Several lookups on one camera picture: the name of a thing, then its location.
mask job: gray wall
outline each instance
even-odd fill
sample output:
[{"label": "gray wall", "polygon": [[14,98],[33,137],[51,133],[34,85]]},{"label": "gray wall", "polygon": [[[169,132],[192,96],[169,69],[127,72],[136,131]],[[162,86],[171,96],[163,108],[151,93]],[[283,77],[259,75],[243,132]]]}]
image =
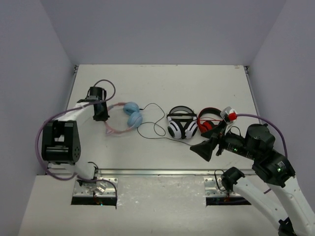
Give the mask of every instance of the gray wall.
[{"label": "gray wall", "polygon": [[314,0],[288,0],[250,67],[260,113],[283,131],[288,157],[313,209],[314,9]]},{"label": "gray wall", "polygon": [[285,0],[41,0],[74,63],[244,64]]},{"label": "gray wall", "polygon": [[36,131],[65,107],[73,66],[39,0],[0,1],[0,235],[17,235],[39,171]]}]

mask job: blue headphones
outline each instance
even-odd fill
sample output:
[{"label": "blue headphones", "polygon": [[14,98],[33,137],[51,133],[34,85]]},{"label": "blue headphones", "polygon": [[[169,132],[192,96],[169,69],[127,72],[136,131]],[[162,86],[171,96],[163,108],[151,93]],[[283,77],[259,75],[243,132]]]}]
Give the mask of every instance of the blue headphones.
[{"label": "blue headphones", "polygon": [[127,125],[129,127],[139,127],[142,123],[142,115],[140,114],[139,106],[135,102],[128,102],[124,104],[123,111],[130,116]]}]

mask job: red and black headphones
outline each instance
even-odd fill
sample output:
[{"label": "red and black headphones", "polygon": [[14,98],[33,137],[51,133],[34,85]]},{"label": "red and black headphones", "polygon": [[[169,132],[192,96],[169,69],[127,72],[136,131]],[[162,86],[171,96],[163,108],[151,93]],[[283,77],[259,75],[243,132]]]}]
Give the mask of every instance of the red and black headphones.
[{"label": "red and black headphones", "polygon": [[213,128],[215,128],[217,125],[215,125],[211,120],[206,120],[203,123],[201,123],[200,119],[204,114],[213,114],[216,115],[220,118],[220,120],[222,120],[221,116],[220,116],[221,111],[217,108],[213,108],[213,107],[207,107],[205,109],[203,109],[199,115],[198,115],[198,119],[197,119],[197,125],[199,127],[199,130],[201,133],[205,133]]}]

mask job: black and white headphones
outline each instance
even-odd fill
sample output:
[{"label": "black and white headphones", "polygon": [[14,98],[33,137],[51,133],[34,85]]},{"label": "black and white headphones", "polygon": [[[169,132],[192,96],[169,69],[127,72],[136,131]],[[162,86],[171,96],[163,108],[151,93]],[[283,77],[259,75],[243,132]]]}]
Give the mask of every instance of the black and white headphones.
[{"label": "black and white headphones", "polygon": [[168,120],[167,130],[174,139],[191,139],[197,129],[197,114],[192,109],[185,106],[177,106],[171,109],[166,116]]}]

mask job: headphone cable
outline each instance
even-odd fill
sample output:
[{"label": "headphone cable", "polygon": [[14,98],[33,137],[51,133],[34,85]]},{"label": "headphone cable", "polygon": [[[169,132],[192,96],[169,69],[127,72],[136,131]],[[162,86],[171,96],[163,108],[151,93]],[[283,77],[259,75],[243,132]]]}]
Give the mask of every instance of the headphone cable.
[{"label": "headphone cable", "polygon": [[[145,110],[149,105],[156,105],[157,107],[159,107],[160,110],[163,112],[163,116],[162,116],[160,119],[158,119],[156,122],[147,121],[147,122],[141,123],[140,126],[142,126],[143,124],[149,124],[149,123],[154,124],[154,125],[153,125],[153,130],[154,130],[154,132],[155,132],[157,135],[159,135],[160,137],[159,137],[159,138],[149,138],[149,137],[145,137],[144,135],[142,135],[142,134],[140,133],[139,127],[137,127],[137,132],[138,132],[138,134],[139,134],[141,137],[143,137],[143,138],[145,138],[145,139],[164,139],[164,140],[165,140],[165,139],[168,139],[168,140],[171,140],[171,141],[175,141],[175,142],[179,142],[179,143],[182,143],[182,144],[186,144],[186,145],[188,145],[188,146],[192,146],[191,144],[185,143],[185,142],[183,142],[183,141],[175,140],[175,139],[170,139],[170,138],[168,138],[168,137],[165,137],[165,135],[166,135],[165,129],[164,129],[162,126],[160,126],[160,125],[158,124],[158,122],[160,122],[160,121],[165,117],[165,112],[164,112],[164,110],[163,110],[157,103],[154,103],[154,102],[149,103],[149,104],[146,105],[143,109],[140,109],[140,110],[141,110],[141,111]],[[159,133],[157,132],[157,130],[156,130],[156,126],[158,126],[161,130],[163,130],[164,134],[159,134]]]}]

